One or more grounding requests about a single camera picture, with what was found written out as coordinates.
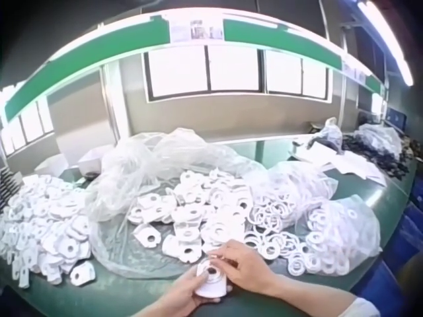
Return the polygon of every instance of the green workbench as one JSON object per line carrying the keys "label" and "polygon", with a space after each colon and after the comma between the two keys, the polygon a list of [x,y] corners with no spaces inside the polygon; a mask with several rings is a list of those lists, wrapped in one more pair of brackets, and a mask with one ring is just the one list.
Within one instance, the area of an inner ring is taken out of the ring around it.
{"label": "green workbench", "polygon": [[[230,145],[240,155],[261,162],[266,168],[289,158],[291,139],[245,142]],[[408,201],[416,163],[411,162],[410,173],[403,181],[388,180],[386,188],[372,181],[364,181],[355,175],[341,175],[335,170],[328,171],[330,177],[339,180],[334,199],[358,194],[364,201],[373,202],[373,210],[381,225],[381,246],[386,245]],[[68,180],[77,180],[75,173],[63,175]],[[366,273],[376,259],[368,259],[352,273],[344,277],[321,277],[303,275],[299,280],[320,283],[350,290]],[[157,299],[172,281],[129,280],[107,271],[96,260],[92,260],[97,279],[94,283],[78,288],[65,278],[59,286],[50,285],[41,275],[30,274],[30,288],[22,290],[11,279],[11,268],[0,260],[0,280],[10,285],[22,298],[46,316],[129,316]],[[278,260],[271,265],[277,273],[288,274],[285,264]],[[246,291],[235,289],[219,305],[203,306],[195,316],[233,317],[303,316],[286,303]]]}

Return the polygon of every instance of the clear plastic bag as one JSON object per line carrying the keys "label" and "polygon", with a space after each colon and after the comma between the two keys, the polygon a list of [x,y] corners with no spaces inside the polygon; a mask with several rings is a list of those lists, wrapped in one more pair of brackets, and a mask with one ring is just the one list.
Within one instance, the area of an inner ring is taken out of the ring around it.
{"label": "clear plastic bag", "polygon": [[358,195],[308,210],[295,234],[317,258],[320,269],[314,273],[319,275],[346,275],[381,251],[379,221]]}
{"label": "clear plastic bag", "polygon": [[338,154],[342,154],[342,132],[336,125],[336,118],[329,118],[325,122],[322,131],[315,133],[308,144],[310,148],[314,142],[320,142],[323,145],[335,150]]}
{"label": "clear plastic bag", "polygon": [[401,138],[393,127],[363,124],[354,132],[354,137],[379,154],[389,153],[397,160],[403,150]]}
{"label": "clear plastic bag", "polygon": [[[126,215],[134,200],[150,192],[165,194],[185,170],[208,173],[218,168],[236,177],[265,168],[224,145],[206,143],[192,130],[142,133],[121,141],[104,156],[102,174],[88,187],[90,242],[97,260],[110,271],[132,279],[170,278],[188,265],[162,254],[161,244],[145,249],[134,238]],[[172,225],[154,224],[162,241]]]}
{"label": "clear plastic bag", "polygon": [[295,224],[306,210],[330,199],[338,181],[307,162],[279,162],[267,172],[244,176],[252,189],[254,205],[263,208],[283,205],[283,229]]}

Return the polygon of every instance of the hand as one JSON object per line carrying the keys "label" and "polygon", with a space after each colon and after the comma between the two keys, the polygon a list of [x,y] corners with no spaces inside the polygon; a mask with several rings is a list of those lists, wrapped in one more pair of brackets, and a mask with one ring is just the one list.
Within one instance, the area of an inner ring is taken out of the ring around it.
{"label": "hand", "polygon": [[[220,258],[210,259],[210,263],[226,274],[232,283],[250,292],[267,295],[277,279],[262,257],[249,246],[230,240],[210,255]],[[237,262],[234,267],[225,260]]]}
{"label": "hand", "polygon": [[139,316],[186,317],[201,304],[220,302],[220,299],[205,299],[194,293],[208,278],[208,272],[205,271],[199,276],[196,276],[196,272],[197,266],[191,267],[157,302],[143,311],[145,315],[141,313]]}

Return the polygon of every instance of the green beam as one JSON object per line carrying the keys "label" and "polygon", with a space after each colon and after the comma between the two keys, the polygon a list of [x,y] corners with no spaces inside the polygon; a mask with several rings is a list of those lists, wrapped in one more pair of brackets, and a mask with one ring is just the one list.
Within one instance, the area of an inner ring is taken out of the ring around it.
{"label": "green beam", "polygon": [[[259,24],[225,19],[223,27],[226,42],[282,50],[314,59],[343,73],[340,55],[308,38],[288,32],[288,27],[284,24],[279,24],[277,28],[270,28]],[[47,62],[29,78],[6,104],[6,119],[11,121],[39,96],[65,83],[77,73],[119,59],[131,52],[144,52],[170,43],[169,23],[160,16],[152,16],[149,22],[128,26],[95,38],[63,56]],[[371,92],[383,94],[384,87],[374,75],[366,77],[365,82],[359,84]]]}

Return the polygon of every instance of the white sleeve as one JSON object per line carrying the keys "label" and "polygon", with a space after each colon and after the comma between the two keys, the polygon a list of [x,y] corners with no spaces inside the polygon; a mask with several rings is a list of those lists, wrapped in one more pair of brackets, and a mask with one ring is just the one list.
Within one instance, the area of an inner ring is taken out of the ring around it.
{"label": "white sleeve", "polygon": [[368,300],[357,298],[339,317],[380,317],[380,313]]}

